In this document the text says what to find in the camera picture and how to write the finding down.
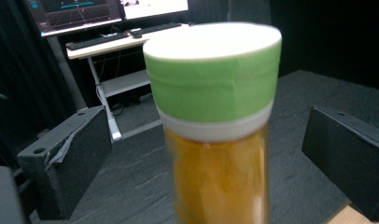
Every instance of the desk leg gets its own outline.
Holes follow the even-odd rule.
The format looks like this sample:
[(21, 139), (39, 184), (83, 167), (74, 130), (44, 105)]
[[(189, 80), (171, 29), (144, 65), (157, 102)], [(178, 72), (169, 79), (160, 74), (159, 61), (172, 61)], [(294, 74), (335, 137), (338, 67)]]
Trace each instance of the desk leg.
[(113, 141), (118, 141), (122, 138), (122, 135), (120, 134), (117, 122), (113, 114), (111, 113), (110, 107), (108, 106), (107, 99), (105, 98), (105, 92), (103, 91), (103, 88), (100, 85), (99, 77), (97, 76), (96, 69), (94, 68), (91, 57), (88, 58), (88, 64), (91, 68), (91, 74), (93, 75), (99, 99), (102, 102), (102, 105), (105, 106), (105, 112), (107, 113), (108, 126), (110, 128), (111, 138)]

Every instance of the monitor screen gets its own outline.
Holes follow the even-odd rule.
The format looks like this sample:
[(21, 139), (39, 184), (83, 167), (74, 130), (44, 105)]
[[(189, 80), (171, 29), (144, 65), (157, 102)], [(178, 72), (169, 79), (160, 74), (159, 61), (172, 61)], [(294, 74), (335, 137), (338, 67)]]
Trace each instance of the monitor screen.
[(125, 20), (139, 19), (189, 9), (187, 0), (120, 0)]
[(24, 0), (41, 36), (121, 21), (117, 0)]

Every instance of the keyboard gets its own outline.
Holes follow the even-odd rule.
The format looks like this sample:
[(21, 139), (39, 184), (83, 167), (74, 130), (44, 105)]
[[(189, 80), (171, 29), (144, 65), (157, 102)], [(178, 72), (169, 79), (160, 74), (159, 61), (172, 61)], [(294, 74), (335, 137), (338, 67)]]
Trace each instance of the keyboard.
[(131, 35), (143, 35), (143, 34), (148, 34), (148, 33), (157, 32), (157, 31), (161, 31), (161, 30), (167, 30), (167, 29), (171, 29), (171, 28), (175, 28), (175, 27), (179, 27), (179, 26), (181, 26), (180, 23), (171, 22), (171, 23), (166, 23), (163, 25), (151, 26), (151, 27), (144, 28), (141, 30), (131, 31), (130, 33), (131, 33)]
[(109, 35), (109, 36), (101, 36), (94, 39), (74, 43), (72, 45), (67, 46), (67, 48), (71, 50), (84, 49), (90, 46), (99, 45), (99, 44), (107, 43), (113, 40), (118, 40), (118, 39), (122, 39), (126, 37), (128, 37), (128, 35), (124, 33), (118, 33), (116, 35)]

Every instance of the white lid top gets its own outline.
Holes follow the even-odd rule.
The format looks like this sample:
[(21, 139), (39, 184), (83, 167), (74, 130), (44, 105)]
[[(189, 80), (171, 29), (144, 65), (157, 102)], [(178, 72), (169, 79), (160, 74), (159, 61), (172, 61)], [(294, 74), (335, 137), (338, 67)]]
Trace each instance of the white lid top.
[(144, 52), (167, 59), (224, 57), (263, 49), (280, 39), (280, 32), (273, 26), (247, 22), (209, 23), (150, 39), (144, 45)]

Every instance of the black panel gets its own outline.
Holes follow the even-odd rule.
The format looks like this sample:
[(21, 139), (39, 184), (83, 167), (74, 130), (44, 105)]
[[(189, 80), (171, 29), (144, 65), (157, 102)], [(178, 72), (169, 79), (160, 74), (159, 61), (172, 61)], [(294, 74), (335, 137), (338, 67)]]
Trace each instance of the black panel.
[(35, 181), (40, 218), (70, 218), (110, 151), (102, 106), (76, 113), (22, 151), (20, 166)]
[(312, 109), (303, 153), (369, 220), (379, 221), (379, 130), (342, 112)]

